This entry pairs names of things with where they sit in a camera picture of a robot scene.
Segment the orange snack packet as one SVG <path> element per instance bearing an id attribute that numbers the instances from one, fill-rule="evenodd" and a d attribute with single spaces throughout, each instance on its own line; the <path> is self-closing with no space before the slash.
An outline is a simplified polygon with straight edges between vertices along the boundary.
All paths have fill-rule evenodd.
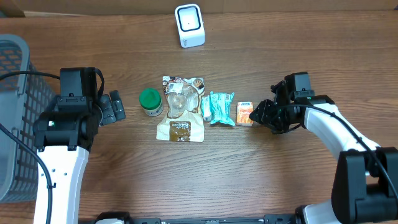
<path id="1" fill-rule="evenodd" d="M 250 101 L 238 102 L 236 113 L 236 124 L 240 126 L 252 126 L 253 120 L 249 115 L 253 112 L 254 106 Z"/>

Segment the green lid jar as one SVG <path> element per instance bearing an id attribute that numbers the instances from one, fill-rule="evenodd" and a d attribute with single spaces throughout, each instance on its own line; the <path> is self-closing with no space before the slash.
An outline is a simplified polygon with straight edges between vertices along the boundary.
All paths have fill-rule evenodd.
<path id="1" fill-rule="evenodd" d="M 153 88 L 146 88 L 139 95 L 139 102 L 148 116 L 158 116 L 163 111 L 160 93 Z"/>

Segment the teal snack packet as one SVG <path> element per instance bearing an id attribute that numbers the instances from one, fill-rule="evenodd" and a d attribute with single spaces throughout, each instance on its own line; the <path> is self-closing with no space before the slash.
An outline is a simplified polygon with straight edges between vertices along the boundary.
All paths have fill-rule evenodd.
<path id="1" fill-rule="evenodd" d="M 210 124 L 221 123 L 235 126 L 235 122 L 230 118 L 233 98 L 234 93 L 210 92 L 210 111 L 212 113 Z"/>

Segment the brown beige snack pouch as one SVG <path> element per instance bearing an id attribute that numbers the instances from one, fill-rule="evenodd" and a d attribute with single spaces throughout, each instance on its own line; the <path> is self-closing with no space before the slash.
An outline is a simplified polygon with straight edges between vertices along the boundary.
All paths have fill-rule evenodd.
<path id="1" fill-rule="evenodd" d="M 157 125 L 156 139 L 203 142 L 205 128 L 201 98 L 205 93 L 204 79 L 164 76 L 162 86 L 168 110 Z"/>

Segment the small teal white packet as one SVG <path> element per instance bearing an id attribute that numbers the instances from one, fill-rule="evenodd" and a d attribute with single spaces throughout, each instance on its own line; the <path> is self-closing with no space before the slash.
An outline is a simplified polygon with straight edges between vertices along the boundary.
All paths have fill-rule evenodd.
<path id="1" fill-rule="evenodd" d="M 212 119 L 212 112 L 210 106 L 210 96 L 203 96 L 201 98 L 201 113 L 205 122 L 210 122 Z"/>

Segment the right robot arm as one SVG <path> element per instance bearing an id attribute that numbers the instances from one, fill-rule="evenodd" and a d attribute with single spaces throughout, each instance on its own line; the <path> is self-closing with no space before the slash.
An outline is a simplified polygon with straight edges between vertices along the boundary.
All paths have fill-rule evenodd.
<path id="1" fill-rule="evenodd" d="M 307 72 L 271 86 L 274 99 L 261 101 L 250 119 L 273 134 L 303 127 L 337 160 L 331 198 L 293 214 L 265 215 L 265 223 L 379 223 L 397 219 L 397 149 L 368 139 L 326 95 L 316 95 Z"/>

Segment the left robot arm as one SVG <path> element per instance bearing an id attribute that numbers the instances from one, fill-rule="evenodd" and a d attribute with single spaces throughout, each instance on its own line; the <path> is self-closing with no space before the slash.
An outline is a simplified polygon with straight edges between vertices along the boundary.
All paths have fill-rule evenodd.
<path id="1" fill-rule="evenodd" d="M 101 126 L 126 117 L 117 90 L 105 94 L 94 67 L 63 68 L 60 95 L 34 123 L 42 163 L 34 223 L 77 223 L 85 167 Z"/>

